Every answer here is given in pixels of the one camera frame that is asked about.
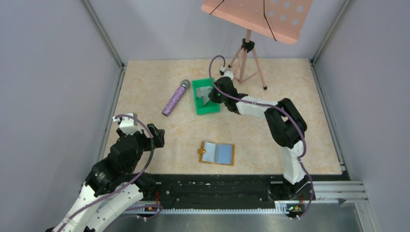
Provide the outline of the yellow leather card holder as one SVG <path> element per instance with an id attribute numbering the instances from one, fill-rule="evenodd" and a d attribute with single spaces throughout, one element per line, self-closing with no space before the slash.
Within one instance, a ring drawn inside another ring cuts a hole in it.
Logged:
<path id="1" fill-rule="evenodd" d="M 200 163 L 233 166 L 235 145 L 202 141 L 200 148 L 197 149 L 197 154 Z"/>

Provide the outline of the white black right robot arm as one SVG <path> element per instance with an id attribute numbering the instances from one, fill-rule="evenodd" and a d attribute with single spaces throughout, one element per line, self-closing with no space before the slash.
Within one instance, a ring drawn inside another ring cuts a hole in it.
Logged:
<path id="1" fill-rule="evenodd" d="M 209 94 L 214 103 L 238 115 L 248 115 L 265 119 L 274 141 L 282 147 L 284 158 L 284 178 L 294 185 L 306 175 L 301 158 L 306 154 L 305 132 L 307 124 L 293 102 L 284 98 L 278 102 L 264 101 L 247 94 L 238 93 L 230 77 L 224 76 L 213 81 Z"/>

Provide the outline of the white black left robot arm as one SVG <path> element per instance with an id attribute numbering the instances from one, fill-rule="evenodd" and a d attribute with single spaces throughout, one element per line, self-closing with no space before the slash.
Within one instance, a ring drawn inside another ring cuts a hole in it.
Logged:
<path id="1" fill-rule="evenodd" d="M 134 170 L 145 151 L 165 145 L 165 130 L 147 126 L 150 135 L 133 127 L 133 134 L 117 129 L 118 139 L 106 158 L 97 162 L 83 182 L 78 198 L 65 216 L 49 232 L 102 232 L 122 212 L 143 198 L 157 195 L 156 182 L 142 170 Z"/>

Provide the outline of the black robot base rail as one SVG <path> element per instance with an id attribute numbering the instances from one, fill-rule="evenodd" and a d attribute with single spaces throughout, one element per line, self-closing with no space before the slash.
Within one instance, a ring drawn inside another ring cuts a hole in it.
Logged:
<path id="1" fill-rule="evenodd" d="M 347 173 L 313 175 L 301 185 L 285 183 L 281 175 L 152 174 L 155 185 L 125 213 L 280 214 L 296 216 L 315 204 L 347 205 L 368 200 L 360 181 Z"/>

